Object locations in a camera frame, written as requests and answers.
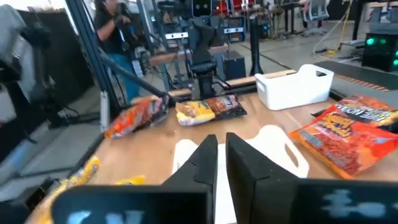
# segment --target black box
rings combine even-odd
[[[246,77],[244,57],[235,50],[230,50],[224,58],[224,73],[227,80]]]
[[[398,35],[366,34],[362,66],[398,71]]]

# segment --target black stand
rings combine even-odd
[[[259,36],[258,36],[258,15],[253,14],[249,18],[250,24],[250,49],[251,49],[251,63],[250,76],[255,74],[264,74],[260,66],[260,50],[259,50]]]

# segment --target concrete floor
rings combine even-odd
[[[327,22],[324,25],[326,30],[330,30],[335,23]],[[297,21],[297,29],[301,27],[300,21]],[[364,38],[367,25],[362,24],[359,29],[359,38]],[[343,34],[343,40],[350,40],[352,35],[353,25],[348,24]],[[336,48],[341,34],[341,26],[337,27],[332,32],[319,48],[328,47]],[[293,69],[299,69],[305,63],[313,63],[319,60],[341,60],[338,58],[317,58],[312,55],[314,47],[322,39],[322,36],[315,35],[312,37],[292,36],[287,40],[272,40],[260,43],[260,51],[265,57],[269,57],[280,64],[286,65]],[[236,50],[244,58],[246,63],[246,71],[249,73],[251,68],[251,52],[249,50],[249,42],[231,44],[231,50]],[[349,55],[351,49],[343,47],[343,50],[338,55]],[[286,70],[278,63],[271,62],[265,57],[260,57],[260,63],[265,73],[278,72]],[[144,78],[160,90],[164,90],[163,82],[157,76],[147,75]],[[146,91],[141,92],[142,95],[147,95]],[[98,111],[100,102],[100,94],[97,88],[89,90],[81,100],[70,105],[71,108],[78,110],[81,113],[89,111]],[[34,159],[30,161],[23,161],[21,159],[14,159],[9,162],[12,167],[18,167],[21,170],[20,178],[8,181],[0,187],[0,201],[7,200],[18,196],[25,188],[40,184],[47,178],[63,178],[70,169],[76,165],[79,158],[89,148],[89,145],[100,134],[99,123],[80,124],[67,128],[47,130],[44,129],[41,134],[35,136],[35,140],[39,143],[32,145],[32,143],[25,142],[21,147],[33,148],[32,153]],[[47,173],[48,170],[55,170],[54,173]]]

